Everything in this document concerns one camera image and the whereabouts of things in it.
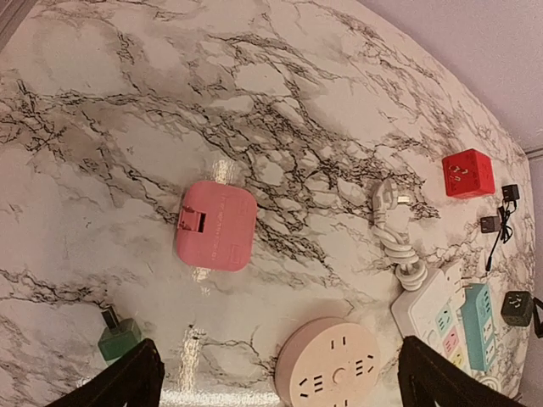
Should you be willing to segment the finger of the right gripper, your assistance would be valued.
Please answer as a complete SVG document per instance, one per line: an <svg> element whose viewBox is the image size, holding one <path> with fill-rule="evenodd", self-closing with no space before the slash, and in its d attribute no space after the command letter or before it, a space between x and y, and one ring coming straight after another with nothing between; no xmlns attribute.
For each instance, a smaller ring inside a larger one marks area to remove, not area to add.
<svg viewBox="0 0 543 407"><path fill-rule="evenodd" d="M543 302L538 298L533 298L533 322L535 335L543 337L542 310Z"/></svg>

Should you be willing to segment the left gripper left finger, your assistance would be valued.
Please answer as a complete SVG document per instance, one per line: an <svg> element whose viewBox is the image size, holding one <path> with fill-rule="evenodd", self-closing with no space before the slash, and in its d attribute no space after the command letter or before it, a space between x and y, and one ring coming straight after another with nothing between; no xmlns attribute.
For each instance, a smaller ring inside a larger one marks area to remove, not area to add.
<svg viewBox="0 0 543 407"><path fill-rule="evenodd" d="M153 340L146 338L90 382L49 407L160 405L165 365Z"/></svg>

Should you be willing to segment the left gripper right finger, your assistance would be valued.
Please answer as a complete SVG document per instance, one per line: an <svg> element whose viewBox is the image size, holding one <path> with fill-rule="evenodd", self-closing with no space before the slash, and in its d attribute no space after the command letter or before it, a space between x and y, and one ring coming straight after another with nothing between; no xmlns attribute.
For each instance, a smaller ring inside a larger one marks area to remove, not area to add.
<svg viewBox="0 0 543 407"><path fill-rule="evenodd" d="M404 406L522 406L471 378L415 336L403 341L398 381Z"/></svg>

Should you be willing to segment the dark green cube plug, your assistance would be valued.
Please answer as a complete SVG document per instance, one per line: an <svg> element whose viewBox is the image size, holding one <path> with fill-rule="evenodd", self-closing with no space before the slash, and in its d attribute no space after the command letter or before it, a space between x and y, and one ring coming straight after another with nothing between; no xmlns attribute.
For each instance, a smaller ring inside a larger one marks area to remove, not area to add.
<svg viewBox="0 0 543 407"><path fill-rule="evenodd" d="M501 317L509 326L529 326L534 302L528 291L508 291L501 306Z"/></svg>

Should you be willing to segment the light green plug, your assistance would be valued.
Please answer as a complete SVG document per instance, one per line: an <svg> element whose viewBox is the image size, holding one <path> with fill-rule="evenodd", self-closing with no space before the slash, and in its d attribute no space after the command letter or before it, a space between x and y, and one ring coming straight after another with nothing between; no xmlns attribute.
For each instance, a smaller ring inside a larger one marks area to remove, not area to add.
<svg viewBox="0 0 543 407"><path fill-rule="evenodd" d="M113 306L101 312L106 327L98 340L98 349L107 365L112 365L142 341L142 333L133 318L120 320Z"/></svg>

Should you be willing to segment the teal power strip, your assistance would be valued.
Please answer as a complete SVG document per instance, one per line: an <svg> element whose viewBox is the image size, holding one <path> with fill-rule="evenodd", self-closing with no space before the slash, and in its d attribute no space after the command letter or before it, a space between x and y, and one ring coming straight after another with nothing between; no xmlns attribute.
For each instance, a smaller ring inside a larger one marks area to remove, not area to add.
<svg viewBox="0 0 543 407"><path fill-rule="evenodd" d="M497 348L490 289L486 283L474 283L466 289L461 313L470 367L486 372L495 360Z"/></svg>

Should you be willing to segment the white multicolour power strip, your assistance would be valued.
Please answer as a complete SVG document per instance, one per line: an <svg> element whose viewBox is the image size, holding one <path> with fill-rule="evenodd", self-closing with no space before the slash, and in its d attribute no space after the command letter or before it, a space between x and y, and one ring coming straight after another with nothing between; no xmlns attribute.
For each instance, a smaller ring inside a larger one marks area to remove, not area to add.
<svg viewBox="0 0 543 407"><path fill-rule="evenodd" d="M467 282L461 294L452 297L441 267L430 270L424 280L411 277L408 283L409 288L391 305L400 334L418 337L455 367L500 392L501 381L490 374L497 348L495 360L486 372L472 370L467 355L461 307L466 300L466 289L480 282Z"/></svg>

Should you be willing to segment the white plug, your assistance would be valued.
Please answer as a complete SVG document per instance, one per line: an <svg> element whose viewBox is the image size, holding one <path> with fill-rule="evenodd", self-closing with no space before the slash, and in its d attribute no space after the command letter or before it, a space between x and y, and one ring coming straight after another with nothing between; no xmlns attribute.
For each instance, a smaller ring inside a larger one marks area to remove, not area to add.
<svg viewBox="0 0 543 407"><path fill-rule="evenodd" d="M467 281L470 277L464 276L465 270L465 262L461 259L451 261L442 266L448 293L452 297L460 295L462 290L467 286Z"/></svg>

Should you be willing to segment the pink round power strip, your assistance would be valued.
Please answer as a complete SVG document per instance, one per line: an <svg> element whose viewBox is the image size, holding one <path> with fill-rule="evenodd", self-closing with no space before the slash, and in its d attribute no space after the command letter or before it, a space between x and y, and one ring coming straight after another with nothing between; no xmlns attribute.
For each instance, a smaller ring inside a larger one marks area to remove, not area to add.
<svg viewBox="0 0 543 407"><path fill-rule="evenodd" d="M274 373L287 406L361 406L380 367L376 337L338 317L310 321L281 348Z"/></svg>

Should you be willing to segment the dark grey usb charger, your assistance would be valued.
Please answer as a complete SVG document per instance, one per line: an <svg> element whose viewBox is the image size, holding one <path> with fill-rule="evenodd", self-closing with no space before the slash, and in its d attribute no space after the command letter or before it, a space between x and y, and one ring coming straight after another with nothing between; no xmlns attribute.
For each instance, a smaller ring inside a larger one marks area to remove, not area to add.
<svg viewBox="0 0 543 407"><path fill-rule="evenodd" d="M499 232L501 230L501 217L498 215L485 216L479 220L479 224L483 234Z"/></svg>

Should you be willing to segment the black power adapter with cable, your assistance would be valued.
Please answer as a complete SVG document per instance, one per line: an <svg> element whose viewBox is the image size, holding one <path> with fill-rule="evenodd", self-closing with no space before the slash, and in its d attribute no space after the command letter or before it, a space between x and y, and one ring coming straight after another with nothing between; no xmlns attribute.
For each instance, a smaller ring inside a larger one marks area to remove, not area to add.
<svg viewBox="0 0 543 407"><path fill-rule="evenodd" d="M501 191L503 199L501 201L501 206L497 209L497 215L501 217L501 230L495 232L495 242L485 264L486 273L491 271L493 255L498 243L502 242L503 244L506 244L512 237L512 228L509 226L508 222L512 214L517 210L518 200L520 199L518 184L505 185L501 188Z"/></svg>

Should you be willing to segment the red cube socket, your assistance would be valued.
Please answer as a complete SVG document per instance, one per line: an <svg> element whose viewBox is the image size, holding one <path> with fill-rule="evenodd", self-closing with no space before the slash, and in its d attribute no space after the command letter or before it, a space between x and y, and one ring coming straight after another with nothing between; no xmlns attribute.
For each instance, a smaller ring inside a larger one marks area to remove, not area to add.
<svg viewBox="0 0 543 407"><path fill-rule="evenodd" d="M451 198L477 198L495 193L491 158L468 149L442 159L445 193Z"/></svg>

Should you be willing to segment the pink cube socket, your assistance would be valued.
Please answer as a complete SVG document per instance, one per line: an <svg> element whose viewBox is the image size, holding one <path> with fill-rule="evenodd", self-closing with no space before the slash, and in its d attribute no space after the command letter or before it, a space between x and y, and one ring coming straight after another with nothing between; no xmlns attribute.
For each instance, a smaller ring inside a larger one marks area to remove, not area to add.
<svg viewBox="0 0 543 407"><path fill-rule="evenodd" d="M177 222L176 251L185 264L236 272L248 263L257 203L245 189L198 181L186 192Z"/></svg>

